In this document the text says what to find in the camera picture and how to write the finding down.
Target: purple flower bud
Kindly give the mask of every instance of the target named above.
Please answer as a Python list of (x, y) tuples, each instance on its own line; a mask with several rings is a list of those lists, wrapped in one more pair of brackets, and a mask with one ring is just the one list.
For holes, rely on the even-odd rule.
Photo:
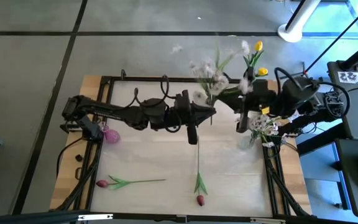
[(96, 185), (101, 188), (106, 188), (109, 186), (109, 182), (107, 182), (107, 180), (99, 180)]
[(202, 195), (197, 196), (197, 203), (199, 206), (203, 206), (205, 204), (204, 196)]

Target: sticker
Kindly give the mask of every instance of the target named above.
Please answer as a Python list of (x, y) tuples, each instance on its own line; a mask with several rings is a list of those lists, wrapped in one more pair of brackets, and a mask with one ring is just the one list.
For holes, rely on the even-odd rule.
[(341, 83), (358, 84), (358, 72), (338, 72), (338, 78)]
[(270, 107), (266, 107), (262, 109), (262, 114), (268, 114), (270, 112)]

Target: white pole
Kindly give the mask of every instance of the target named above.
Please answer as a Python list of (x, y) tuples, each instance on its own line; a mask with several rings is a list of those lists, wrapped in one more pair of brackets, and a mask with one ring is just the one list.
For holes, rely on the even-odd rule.
[(278, 35), (287, 42), (298, 42), (302, 39), (303, 26), (312, 15), (320, 0), (301, 1), (292, 15), (289, 25), (283, 24), (278, 28)]

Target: wooden table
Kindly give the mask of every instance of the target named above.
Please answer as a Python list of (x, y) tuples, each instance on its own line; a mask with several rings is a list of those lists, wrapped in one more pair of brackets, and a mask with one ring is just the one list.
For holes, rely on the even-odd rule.
[[(92, 99), (96, 99), (99, 90), (99, 84), (101, 76), (87, 75), (84, 77), (83, 84), (80, 90), (80, 95), (85, 95)], [(268, 87), (270, 89), (277, 89), (275, 82), (269, 82)], [(103, 98), (107, 97), (107, 91), (105, 91)], [(81, 132), (73, 132), (68, 135), (67, 144), (81, 137)], [(290, 144), (296, 146), (295, 139), (289, 139)], [(86, 141), (80, 141), (69, 148), (62, 157), (60, 165), (60, 172), (55, 184), (55, 190), (50, 203), (50, 208), (58, 207), (70, 194), (78, 181), (75, 179), (75, 170), (82, 166), (81, 162), (75, 160), (75, 156), (80, 154), (84, 156), (86, 148)], [(306, 191), (305, 180), (303, 178), (302, 168), (300, 164), (300, 158), (298, 153), (288, 147), (282, 146), (280, 151), (283, 174), (285, 178), (285, 185), (294, 196), (295, 200), (302, 206), (302, 208), (311, 214), (311, 207)], [(88, 194), (89, 181), (84, 187), (83, 194), (80, 201), (80, 209), (85, 208), (85, 201)], [(281, 200), (282, 195), (276, 186), (275, 194), (278, 202), (278, 211), (280, 214), (284, 214)]]

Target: white tabletop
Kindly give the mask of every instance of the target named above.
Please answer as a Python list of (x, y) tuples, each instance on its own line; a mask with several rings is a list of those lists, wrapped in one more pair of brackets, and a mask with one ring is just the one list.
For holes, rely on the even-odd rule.
[[(127, 105), (139, 89), (140, 100), (161, 98), (159, 82), (115, 82), (111, 103)], [(197, 83), (170, 83), (170, 95), (200, 90)], [(173, 105), (173, 100), (166, 99)], [(108, 120), (119, 132), (116, 144), (104, 143), (96, 180), (113, 175), (124, 180), (166, 179), (130, 184), (121, 189), (95, 187), (91, 211), (172, 215), (271, 217), (269, 192), (260, 141), (251, 149), (239, 143), (249, 133), (236, 133), (232, 109), (218, 101), (213, 125), (197, 129), (200, 172), (208, 190), (205, 206), (196, 203), (197, 146), (188, 144), (186, 127), (175, 134), (150, 128), (136, 131), (121, 121)]]

